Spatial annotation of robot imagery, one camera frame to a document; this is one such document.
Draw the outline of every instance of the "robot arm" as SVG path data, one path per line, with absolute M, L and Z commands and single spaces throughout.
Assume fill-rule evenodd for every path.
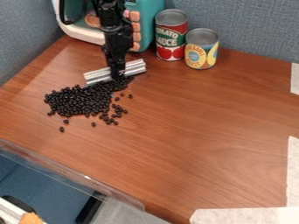
M 132 25 L 122 16 L 122 4 L 118 0 L 94 1 L 95 11 L 101 21 L 101 30 L 105 35 L 105 45 L 102 47 L 107 64 L 111 68 L 111 78 L 114 80 L 124 76 L 126 53 L 133 45 Z

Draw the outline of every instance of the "yellow can label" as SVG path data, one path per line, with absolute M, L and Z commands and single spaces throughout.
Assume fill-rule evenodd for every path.
M 189 44 L 184 49 L 185 62 L 195 69 L 206 69 L 216 63 L 219 42 L 202 48 L 198 45 Z

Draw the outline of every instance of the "tin can lid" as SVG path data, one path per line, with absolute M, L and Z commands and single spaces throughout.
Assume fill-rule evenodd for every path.
M 187 14 L 182 10 L 163 10 L 156 15 L 157 25 L 182 25 L 187 22 Z
M 187 44 L 209 46 L 215 44 L 218 41 L 218 34 L 215 31 L 206 28 L 194 29 L 186 34 Z

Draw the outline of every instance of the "teal toy appliance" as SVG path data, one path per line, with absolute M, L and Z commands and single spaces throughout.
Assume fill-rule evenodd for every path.
M 96 45 L 103 45 L 105 38 L 99 28 L 86 23 L 85 16 L 93 11 L 92 0 L 52 0 L 59 27 L 70 37 Z M 155 15 L 164 9 L 164 0 L 123 1 L 123 16 L 132 22 L 133 52 L 146 50 L 155 37 Z

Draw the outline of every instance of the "orange button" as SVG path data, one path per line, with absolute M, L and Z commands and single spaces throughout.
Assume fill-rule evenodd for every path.
M 124 16 L 125 18 L 129 18 L 129 10 L 125 10 L 125 11 L 123 12 L 123 16 Z
M 133 47 L 129 49 L 132 52 L 137 52 L 140 49 L 140 44 L 137 42 L 134 42 Z
M 133 32 L 133 40 L 135 42 L 140 42 L 141 41 L 141 33 L 140 32 Z
M 129 14 L 129 19 L 132 22 L 138 22 L 140 20 L 140 12 L 137 10 L 131 11 L 131 13 Z
M 139 23 L 132 23 L 133 25 L 133 31 L 139 32 L 140 31 L 140 24 Z

